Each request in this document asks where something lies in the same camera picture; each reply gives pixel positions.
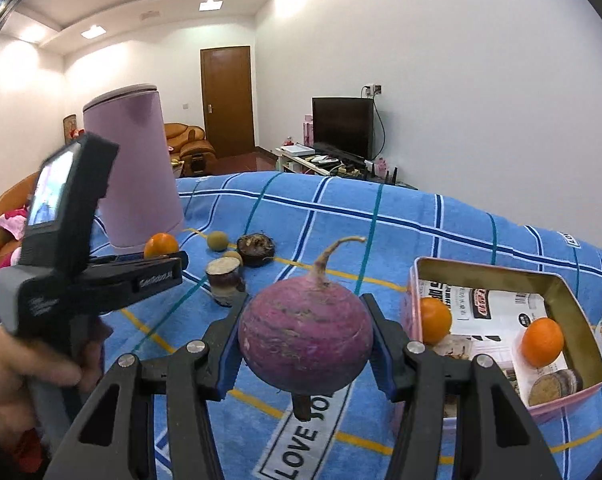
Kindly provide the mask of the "left hand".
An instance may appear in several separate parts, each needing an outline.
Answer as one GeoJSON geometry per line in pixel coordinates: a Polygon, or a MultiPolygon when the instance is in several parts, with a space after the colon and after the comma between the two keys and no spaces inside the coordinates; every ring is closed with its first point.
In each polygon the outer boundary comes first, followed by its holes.
{"type": "Polygon", "coordinates": [[[0,447],[13,452],[23,434],[36,426],[30,378],[89,392],[103,373],[102,349],[112,328],[99,321],[77,361],[40,340],[13,337],[0,325],[0,447]]]}

